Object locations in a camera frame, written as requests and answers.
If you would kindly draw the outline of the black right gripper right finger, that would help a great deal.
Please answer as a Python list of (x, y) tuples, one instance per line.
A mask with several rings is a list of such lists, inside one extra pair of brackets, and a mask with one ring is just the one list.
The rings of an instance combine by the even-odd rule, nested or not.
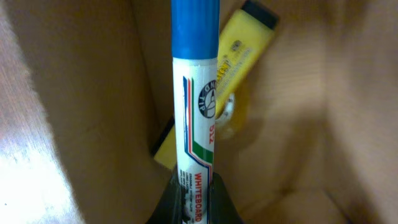
[(243, 220), (229, 196), (221, 176), (213, 174), (210, 185), (210, 223), (211, 224), (243, 224)]

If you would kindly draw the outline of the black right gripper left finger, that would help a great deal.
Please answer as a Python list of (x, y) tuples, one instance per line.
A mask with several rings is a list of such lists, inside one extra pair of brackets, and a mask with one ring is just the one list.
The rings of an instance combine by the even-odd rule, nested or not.
[(146, 224), (182, 224), (181, 186), (174, 169), (163, 194)]

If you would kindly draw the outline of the brown cardboard box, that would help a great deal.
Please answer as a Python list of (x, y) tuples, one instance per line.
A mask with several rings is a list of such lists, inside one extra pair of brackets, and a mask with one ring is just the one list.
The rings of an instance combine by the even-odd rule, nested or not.
[[(266, 1), (215, 170), (247, 223), (397, 222), (397, 2)], [(170, 178), (168, 1), (1, 2), (1, 222), (144, 223)]]

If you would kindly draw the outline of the blue whiteboard marker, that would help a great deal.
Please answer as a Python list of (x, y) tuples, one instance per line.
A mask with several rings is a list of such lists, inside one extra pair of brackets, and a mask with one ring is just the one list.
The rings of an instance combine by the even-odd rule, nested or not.
[(209, 223), (219, 0), (172, 0), (172, 66), (182, 223)]

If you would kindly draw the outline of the yellow highlighter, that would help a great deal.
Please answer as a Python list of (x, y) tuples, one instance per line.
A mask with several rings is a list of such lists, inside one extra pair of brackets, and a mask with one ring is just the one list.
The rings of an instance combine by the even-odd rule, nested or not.
[(258, 1), (245, 1), (221, 32), (216, 94), (218, 139), (228, 139), (243, 125), (248, 96), (244, 81), (274, 36), (277, 14)]

